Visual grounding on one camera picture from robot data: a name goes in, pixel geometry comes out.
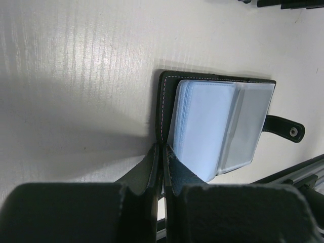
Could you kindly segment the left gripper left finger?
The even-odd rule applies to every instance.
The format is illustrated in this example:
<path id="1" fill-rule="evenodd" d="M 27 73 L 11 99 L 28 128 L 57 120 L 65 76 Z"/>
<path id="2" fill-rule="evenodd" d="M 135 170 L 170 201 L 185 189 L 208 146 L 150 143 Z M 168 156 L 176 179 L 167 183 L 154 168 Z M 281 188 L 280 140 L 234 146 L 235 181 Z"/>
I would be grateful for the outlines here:
<path id="1" fill-rule="evenodd" d="M 1 207 L 1 242 L 155 242 L 159 145 L 113 183 L 26 183 Z"/>

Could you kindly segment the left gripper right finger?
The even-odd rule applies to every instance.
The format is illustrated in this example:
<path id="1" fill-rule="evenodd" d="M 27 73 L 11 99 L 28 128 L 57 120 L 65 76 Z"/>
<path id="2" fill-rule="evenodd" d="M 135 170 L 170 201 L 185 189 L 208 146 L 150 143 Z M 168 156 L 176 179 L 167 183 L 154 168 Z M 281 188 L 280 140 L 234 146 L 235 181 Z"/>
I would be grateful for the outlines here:
<path id="1" fill-rule="evenodd" d="M 163 147 L 167 242 L 318 242 L 305 197 L 286 184 L 210 185 Z"/>

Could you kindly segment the black leather card holder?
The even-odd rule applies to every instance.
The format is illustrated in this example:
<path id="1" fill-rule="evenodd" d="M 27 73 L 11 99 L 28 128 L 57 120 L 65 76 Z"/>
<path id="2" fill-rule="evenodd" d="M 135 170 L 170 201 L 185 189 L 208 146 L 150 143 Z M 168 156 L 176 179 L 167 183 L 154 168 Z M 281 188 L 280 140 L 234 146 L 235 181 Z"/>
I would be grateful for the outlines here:
<path id="1" fill-rule="evenodd" d="M 204 182 L 250 164 L 262 132 L 299 143 L 302 124 L 268 113 L 275 86 L 270 79 L 163 71 L 157 140 Z"/>

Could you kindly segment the black card tray box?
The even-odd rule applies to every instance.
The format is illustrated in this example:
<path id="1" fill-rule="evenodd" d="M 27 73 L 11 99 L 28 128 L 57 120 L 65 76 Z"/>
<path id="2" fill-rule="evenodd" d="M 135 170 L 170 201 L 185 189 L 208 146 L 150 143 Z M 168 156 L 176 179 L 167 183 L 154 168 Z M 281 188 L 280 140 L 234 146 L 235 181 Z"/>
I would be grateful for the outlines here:
<path id="1" fill-rule="evenodd" d="M 280 6 L 284 9 L 318 9 L 323 8 L 324 0 L 257 0 L 258 8 Z"/>

